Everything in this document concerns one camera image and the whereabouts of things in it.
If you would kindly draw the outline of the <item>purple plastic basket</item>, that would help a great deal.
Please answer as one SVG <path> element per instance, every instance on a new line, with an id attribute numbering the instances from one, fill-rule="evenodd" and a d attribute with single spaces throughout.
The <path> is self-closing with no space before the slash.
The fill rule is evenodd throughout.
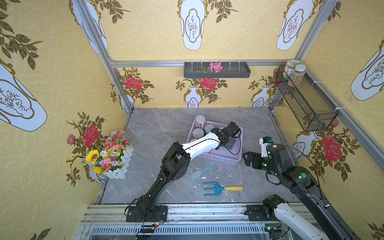
<path id="1" fill-rule="evenodd" d="M 228 126 L 228 124 L 216 123 L 212 121 L 205 121 L 205 127 L 208 125 L 212 125 L 215 128 L 219 128 L 223 130 Z M 194 138 L 193 131 L 201 127 L 200 124 L 193 121 L 190 133 L 187 137 L 187 144 L 192 142 Z M 201 154 L 197 155 L 197 157 L 213 160 L 216 162 L 221 162 L 230 165 L 236 165 L 242 159 L 242 150 L 243 150 L 243 128 L 239 127 L 240 131 L 236 134 L 236 138 L 232 138 L 224 147 L 221 146 L 216 150 L 215 148 L 211 150 L 206 150 Z"/>

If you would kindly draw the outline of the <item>tall can with spoon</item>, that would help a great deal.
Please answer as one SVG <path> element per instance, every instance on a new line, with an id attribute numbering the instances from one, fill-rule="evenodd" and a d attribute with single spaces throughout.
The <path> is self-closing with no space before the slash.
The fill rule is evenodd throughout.
<path id="1" fill-rule="evenodd" d="M 204 130 L 204 128 L 205 128 L 205 121 L 206 121 L 206 118 L 203 115 L 196 116 L 196 118 L 195 118 L 195 127 L 197 129 Z"/>

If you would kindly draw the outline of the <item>green label can white lid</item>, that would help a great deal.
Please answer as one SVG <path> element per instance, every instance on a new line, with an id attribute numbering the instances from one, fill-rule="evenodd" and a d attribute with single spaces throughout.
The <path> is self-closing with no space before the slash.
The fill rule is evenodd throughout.
<path id="1" fill-rule="evenodd" d="M 192 131 L 192 135 L 194 139 L 200 139 L 205 136 L 205 131 L 201 128 L 196 128 Z"/>

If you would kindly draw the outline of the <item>pull-tab can front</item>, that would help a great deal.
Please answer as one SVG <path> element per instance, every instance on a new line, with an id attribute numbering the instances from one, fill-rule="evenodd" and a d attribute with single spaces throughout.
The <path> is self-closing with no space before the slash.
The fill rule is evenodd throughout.
<path id="1" fill-rule="evenodd" d="M 206 134 L 209 134 L 215 128 L 214 125 L 206 125 L 204 131 Z"/>

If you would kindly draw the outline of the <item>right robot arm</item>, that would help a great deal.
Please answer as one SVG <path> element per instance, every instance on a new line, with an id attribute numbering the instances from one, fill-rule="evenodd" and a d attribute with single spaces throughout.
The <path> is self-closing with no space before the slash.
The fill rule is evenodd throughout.
<path id="1" fill-rule="evenodd" d="M 263 170 L 266 176 L 276 177 L 279 185 L 286 187 L 306 206 L 321 228 L 317 229 L 302 217 L 295 216 L 288 204 L 277 195 L 263 201 L 266 218 L 285 223 L 302 239 L 359 239 L 328 201 L 320 183 L 306 168 L 294 164 L 287 146 L 262 144 L 261 153 L 246 152 L 243 159 L 246 166 Z"/>

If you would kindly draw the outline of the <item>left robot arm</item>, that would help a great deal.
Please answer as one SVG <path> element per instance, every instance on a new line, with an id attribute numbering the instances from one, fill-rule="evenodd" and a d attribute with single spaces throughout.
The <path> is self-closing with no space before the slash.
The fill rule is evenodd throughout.
<path id="1" fill-rule="evenodd" d="M 234 122 L 222 130 L 214 128 L 204 137 L 186 144 L 175 142 L 162 159 L 161 170 L 148 192 L 139 197 L 134 206 L 126 208 L 127 222 L 148 222 L 154 213 L 159 214 L 159 198 L 167 186 L 182 178 L 191 160 L 212 149 L 225 147 L 230 140 L 241 135 L 241 128 Z"/>

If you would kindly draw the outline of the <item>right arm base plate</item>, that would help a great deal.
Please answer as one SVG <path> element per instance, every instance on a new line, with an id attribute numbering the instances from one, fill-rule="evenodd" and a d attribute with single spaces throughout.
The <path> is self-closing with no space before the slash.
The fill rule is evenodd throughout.
<path id="1" fill-rule="evenodd" d="M 248 217 L 250 222 L 269 221 L 264 214 L 263 205 L 247 205 L 244 215 Z"/>

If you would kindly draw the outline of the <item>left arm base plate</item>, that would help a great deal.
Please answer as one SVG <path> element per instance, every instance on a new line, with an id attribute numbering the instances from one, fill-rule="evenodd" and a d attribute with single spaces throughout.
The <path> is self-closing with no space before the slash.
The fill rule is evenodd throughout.
<path id="1" fill-rule="evenodd" d="M 128 223 L 166 221 L 168 207 L 165 205 L 158 205 L 153 210 L 141 212 L 137 206 L 128 206 L 125 209 L 125 216 L 126 222 Z"/>

